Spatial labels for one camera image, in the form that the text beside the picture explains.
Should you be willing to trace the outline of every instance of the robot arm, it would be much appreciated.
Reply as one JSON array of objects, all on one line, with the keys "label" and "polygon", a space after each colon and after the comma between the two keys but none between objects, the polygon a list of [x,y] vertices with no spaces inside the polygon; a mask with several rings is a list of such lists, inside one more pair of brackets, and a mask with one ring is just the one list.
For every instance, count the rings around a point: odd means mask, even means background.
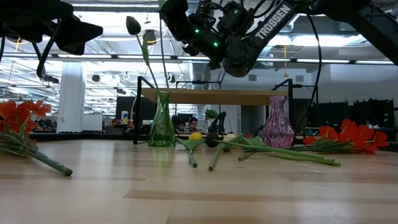
[{"label": "robot arm", "polygon": [[[279,33],[296,13],[325,14],[333,20],[347,22],[398,66],[398,23],[371,0],[283,0],[249,36],[252,9],[246,10],[236,2],[224,7],[201,1],[196,13],[185,15],[186,0],[168,0],[160,16],[176,40],[187,44],[186,53],[199,52],[210,58],[211,69],[224,69],[234,77],[248,74],[263,48]],[[220,9],[224,16],[213,29],[212,9]]]}]

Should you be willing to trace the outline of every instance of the ceiling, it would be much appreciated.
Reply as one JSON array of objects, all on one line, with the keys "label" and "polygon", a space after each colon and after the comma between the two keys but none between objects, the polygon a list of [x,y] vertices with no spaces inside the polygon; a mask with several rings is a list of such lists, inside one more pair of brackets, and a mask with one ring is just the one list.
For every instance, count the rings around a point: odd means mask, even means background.
[{"label": "ceiling", "polygon": [[[87,1],[87,0],[67,0],[75,6],[75,15],[82,21],[96,24],[104,28],[103,35],[89,41],[85,47],[85,54],[101,54],[101,55],[140,55],[141,49],[138,41],[134,36],[128,34],[126,29],[126,16],[134,16],[142,26],[142,30],[155,30],[155,35],[159,35],[159,15],[157,11],[157,1]],[[386,11],[398,12],[396,0],[377,0],[380,7]],[[189,0],[188,13],[195,12],[198,6],[197,0]],[[246,8],[254,7],[258,1],[244,1]],[[266,1],[264,5],[258,10],[258,13],[267,9],[271,1]],[[369,42],[362,38],[352,27],[348,24],[335,22],[326,16],[313,17],[318,32],[325,40],[322,43],[322,52],[324,59],[350,59],[350,60],[384,60],[385,56],[375,49]],[[164,40],[164,54],[165,55],[186,55],[182,50],[183,44],[173,39],[167,27],[162,24],[163,40]],[[43,52],[49,37],[44,38],[44,41],[38,43],[39,49]],[[282,32],[270,42],[266,47],[260,58],[264,57],[288,57],[288,58],[318,58],[318,50],[313,41],[313,31],[305,16],[298,15],[289,26],[282,29]],[[28,42],[23,42],[18,46],[15,43],[6,41],[6,48],[4,52],[9,53],[34,53],[32,45]],[[160,44],[149,46],[149,53],[151,55],[161,55]],[[50,54],[65,54],[58,49],[56,45],[51,48]],[[62,62],[61,60],[52,60],[49,58],[45,64],[47,74],[58,78],[62,81]],[[206,63],[197,62],[198,65],[193,66],[188,61],[178,61],[166,63],[167,73],[174,76],[177,81],[191,81],[191,80],[211,80],[216,81],[221,78],[219,70],[209,71],[204,69]],[[48,83],[41,81],[35,75],[35,70],[38,60],[27,58],[3,58],[0,64],[0,85],[2,86],[3,99],[5,98],[20,98],[21,100],[29,99],[47,99],[47,102],[53,105],[53,113],[57,112],[59,85],[52,85],[52,88],[44,88]],[[92,106],[92,103],[85,105],[86,113],[106,113],[113,114],[116,107],[115,97],[119,94],[116,90],[101,89],[101,86],[118,86],[127,90],[127,95],[135,95],[134,87],[137,86],[137,76],[145,76],[151,83],[153,79],[147,71],[145,63],[139,60],[130,62],[110,62],[106,60],[92,60],[82,62],[84,71],[88,75],[86,101],[98,100],[104,102],[103,106]],[[164,70],[161,63],[152,63],[151,67],[154,70],[154,75],[160,87],[165,86]],[[255,69],[251,74],[261,76],[266,70],[278,72],[285,68],[285,63],[264,63],[262,69]],[[317,69],[317,64],[311,63],[290,63],[289,69],[304,70],[304,73],[312,73]],[[100,75],[102,77],[100,82],[93,82],[92,76]],[[226,75],[225,85],[228,82],[236,83],[233,77]],[[273,81],[273,77],[260,77],[259,80]],[[254,85],[248,80],[240,80],[242,85]],[[31,87],[21,88],[20,90],[10,89],[5,85],[29,85]],[[193,88],[191,85],[186,85],[186,88]]]}]

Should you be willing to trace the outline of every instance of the wooden tabletop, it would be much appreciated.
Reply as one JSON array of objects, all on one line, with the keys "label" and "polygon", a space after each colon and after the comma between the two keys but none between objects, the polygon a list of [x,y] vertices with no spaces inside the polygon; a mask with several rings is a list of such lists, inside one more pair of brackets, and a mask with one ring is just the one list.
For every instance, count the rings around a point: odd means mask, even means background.
[{"label": "wooden tabletop", "polygon": [[[171,92],[169,103],[192,103],[204,105],[269,105],[270,96],[287,96],[287,91],[254,90],[189,90],[162,89]],[[153,102],[157,101],[156,89],[143,88],[141,93]]]},{"label": "wooden tabletop", "polygon": [[58,141],[40,150],[73,169],[0,153],[2,224],[398,223],[398,154],[333,155],[341,167],[235,149],[188,152],[132,141]]}]

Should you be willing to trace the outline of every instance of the white column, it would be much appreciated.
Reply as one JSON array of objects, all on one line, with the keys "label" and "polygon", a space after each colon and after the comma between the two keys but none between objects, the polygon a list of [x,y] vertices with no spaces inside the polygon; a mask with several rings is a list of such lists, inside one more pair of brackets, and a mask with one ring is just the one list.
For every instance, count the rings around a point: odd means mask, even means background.
[{"label": "white column", "polygon": [[85,103],[86,75],[80,62],[62,67],[57,132],[81,132]]}]

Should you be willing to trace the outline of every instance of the vase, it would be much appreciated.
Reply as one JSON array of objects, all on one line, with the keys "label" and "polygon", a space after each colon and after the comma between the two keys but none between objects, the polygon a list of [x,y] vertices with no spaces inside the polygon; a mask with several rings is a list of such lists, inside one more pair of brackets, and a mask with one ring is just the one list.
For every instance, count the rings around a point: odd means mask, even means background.
[{"label": "vase", "polygon": [[156,95],[157,109],[154,121],[150,127],[148,145],[150,147],[174,147],[174,127],[169,113],[169,98],[171,93],[168,91],[157,91]]},{"label": "vase", "polygon": [[284,110],[286,97],[272,96],[269,100],[271,113],[262,130],[264,143],[271,147],[290,147],[294,132],[289,117]]}]

